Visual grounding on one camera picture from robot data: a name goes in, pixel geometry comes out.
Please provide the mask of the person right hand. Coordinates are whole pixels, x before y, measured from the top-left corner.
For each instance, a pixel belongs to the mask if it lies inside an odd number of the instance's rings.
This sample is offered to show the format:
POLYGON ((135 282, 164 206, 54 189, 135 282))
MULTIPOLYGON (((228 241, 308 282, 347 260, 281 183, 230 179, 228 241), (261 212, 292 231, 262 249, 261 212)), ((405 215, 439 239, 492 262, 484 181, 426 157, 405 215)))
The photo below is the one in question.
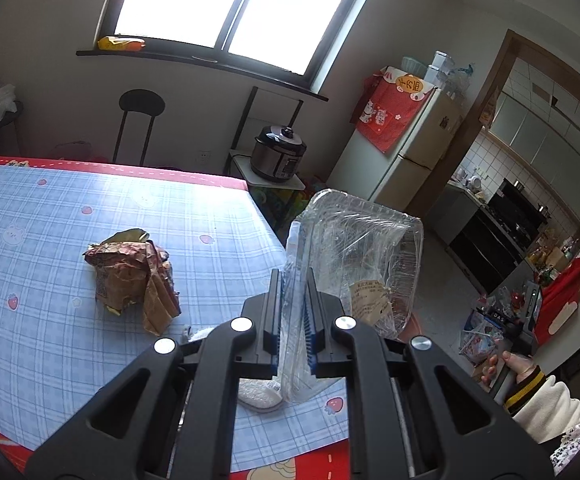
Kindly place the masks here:
POLYGON ((531 376, 536 369, 532 359, 520 354, 503 351, 501 354, 493 353, 492 356, 482 366, 481 382, 488 386, 495 378, 499 360, 503 360, 504 367, 509 368, 516 378, 516 382, 523 382, 525 378, 531 376))

